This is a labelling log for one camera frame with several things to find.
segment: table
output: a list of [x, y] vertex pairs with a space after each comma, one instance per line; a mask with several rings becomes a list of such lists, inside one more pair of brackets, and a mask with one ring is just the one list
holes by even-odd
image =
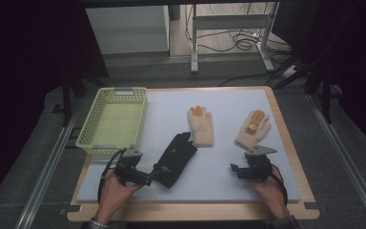
[[[149, 89], [149, 92], [189, 92], [189, 91], [236, 91], [236, 90], [263, 90], [268, 97], [274, 119], [282, 138], [288, 159], [298, 183], [300, 201], [289, 203], [290, 212], [297, 219], [316, 219], [319, 216], [317, 209], [310, 209], [306, 205], [314, 205], [308, 180], [298, 159], [294, 144], [275, 101], [273, 91], [269, 87], [240, 87], [240, 88], [186, 88], [186, 89]], [[81, 171], [71, 205], [81, 206], [78, 212], [68, 212], [71, 221], [88, 221], [97, 210], [97, 203], [81, 203], [76, 200], [81, 183], [91, 163], [91, 156], [87, 156]], [[271, 219], [268, 209], [261, 202], [196, 202], [196, 203], [158, 203], [158, 202], [131, 202], [116, 212], [112, 220], [124, 221], [180, 221], [180, 220], [262, 220]]]

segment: basket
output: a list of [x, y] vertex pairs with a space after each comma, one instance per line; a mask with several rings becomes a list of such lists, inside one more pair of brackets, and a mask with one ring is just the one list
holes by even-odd
[[146, 88], [102, 88], [76, 140], [90, 155], [113, 155], [132, 144], [139, 149], [148, 99]]

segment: glove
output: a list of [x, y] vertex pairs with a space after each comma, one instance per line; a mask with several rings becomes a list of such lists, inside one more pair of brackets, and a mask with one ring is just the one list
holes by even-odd
[[189, 138], [189, 132], [176, 135], [159, 161], [153, 165], [153, 179], [169, 189], [176, 183], [186, 164], [197, 151]]
[[205, 107], [197, 106], [187, 112], [196, 147], [212, 147], [214, 145], [213, 116]]
[[240, 128], [236, 144], [245, 150], [252, 149], [270, 130], [272, 125], [266, 122], [268, 119], [269, 116], [262, 111], [251, 111]]

